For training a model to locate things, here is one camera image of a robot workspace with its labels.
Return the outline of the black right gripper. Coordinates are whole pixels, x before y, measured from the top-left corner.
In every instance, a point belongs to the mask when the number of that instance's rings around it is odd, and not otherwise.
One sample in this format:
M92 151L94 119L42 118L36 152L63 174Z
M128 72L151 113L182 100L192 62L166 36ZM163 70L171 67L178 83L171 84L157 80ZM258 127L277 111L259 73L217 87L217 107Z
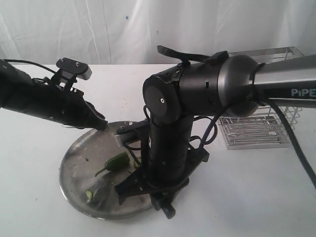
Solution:
M186 148L160 152L150 149L147 164L142 164L115 186L119 205L129 197L151 194L154 209L162 210L167 219L173 218L176 210L172 202L176 191L185 187L193 171L208 159L209 153L205 149Z

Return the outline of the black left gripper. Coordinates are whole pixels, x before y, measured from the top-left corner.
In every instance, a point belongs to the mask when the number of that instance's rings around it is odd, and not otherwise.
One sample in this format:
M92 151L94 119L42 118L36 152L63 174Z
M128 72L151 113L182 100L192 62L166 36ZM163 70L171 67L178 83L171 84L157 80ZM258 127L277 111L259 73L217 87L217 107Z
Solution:
M32 116L78 129L104 130L108 124L90 102L45 83L32 85Z

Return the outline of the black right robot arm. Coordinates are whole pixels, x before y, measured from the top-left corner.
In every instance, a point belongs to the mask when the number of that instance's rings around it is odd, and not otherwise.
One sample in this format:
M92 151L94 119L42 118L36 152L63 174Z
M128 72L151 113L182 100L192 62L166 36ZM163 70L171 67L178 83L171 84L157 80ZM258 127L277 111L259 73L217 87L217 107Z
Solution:
M218 52L204 55L170 53L181 63L154 74L143 84L146 120L123 127L139 141L139 167L116 185L119 203L148 194L156 210L175 215L172 202L189 183L189 177L209 153L204 146L222 117L247 117L258 106L271 106L283 123L305 171L316 175L307 162L282 106L313 108L316 105L314 55L273 63L257 63L246 55Z

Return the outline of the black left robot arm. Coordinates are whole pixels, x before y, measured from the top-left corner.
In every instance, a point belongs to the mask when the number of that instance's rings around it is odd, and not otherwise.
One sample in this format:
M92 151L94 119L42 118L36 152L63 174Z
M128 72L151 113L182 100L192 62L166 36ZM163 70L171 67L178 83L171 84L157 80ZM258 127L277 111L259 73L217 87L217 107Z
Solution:
M31 77L12 62L0 61L1 108L78 129L107 127L105 117L73 86L78 79L90 79L92 71L86 63L61 58L56 62L58 71L51 78L41 79Z

